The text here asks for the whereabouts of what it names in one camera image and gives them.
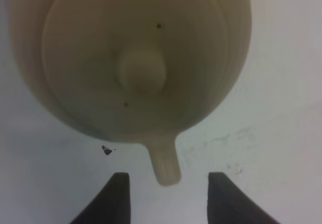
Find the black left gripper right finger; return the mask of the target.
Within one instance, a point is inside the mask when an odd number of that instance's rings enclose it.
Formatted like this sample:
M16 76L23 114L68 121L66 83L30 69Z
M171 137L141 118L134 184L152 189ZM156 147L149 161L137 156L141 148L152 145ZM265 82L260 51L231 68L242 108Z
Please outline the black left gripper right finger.
M208 174L207 220L208 223L277 223L220 172Z

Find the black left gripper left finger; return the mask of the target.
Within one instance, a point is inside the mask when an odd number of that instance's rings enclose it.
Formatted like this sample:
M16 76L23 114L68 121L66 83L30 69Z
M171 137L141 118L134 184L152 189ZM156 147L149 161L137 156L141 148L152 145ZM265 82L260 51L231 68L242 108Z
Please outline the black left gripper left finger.
M113 174L72 223L131 223L129 174Z

